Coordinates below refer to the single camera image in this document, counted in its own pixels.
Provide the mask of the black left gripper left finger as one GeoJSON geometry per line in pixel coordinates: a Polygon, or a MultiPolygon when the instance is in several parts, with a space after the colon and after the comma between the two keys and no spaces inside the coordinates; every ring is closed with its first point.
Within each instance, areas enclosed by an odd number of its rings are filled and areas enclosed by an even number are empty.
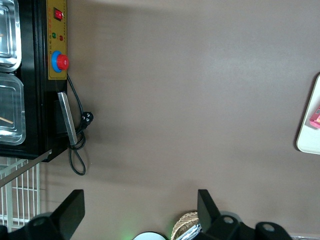
{"type": "Polygon", "coordinates": [[[69,240],[85,216],[85,196],[82,189],[73,190],[53,211],[31,219],[22,228],[9,232],[0,226],[2,240],[69,240]]]}

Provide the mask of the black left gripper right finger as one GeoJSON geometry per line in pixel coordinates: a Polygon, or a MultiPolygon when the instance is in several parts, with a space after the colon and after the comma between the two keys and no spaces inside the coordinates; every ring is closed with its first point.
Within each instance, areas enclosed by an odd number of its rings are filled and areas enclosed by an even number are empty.
{"type": "Polygon", "coordinates": [[[197,215],[202,231],[198,240],[290,240],[280,225],[259,222],[251,228],[231,213],[221,213],[206,189],[197,193],[197,215]]]}

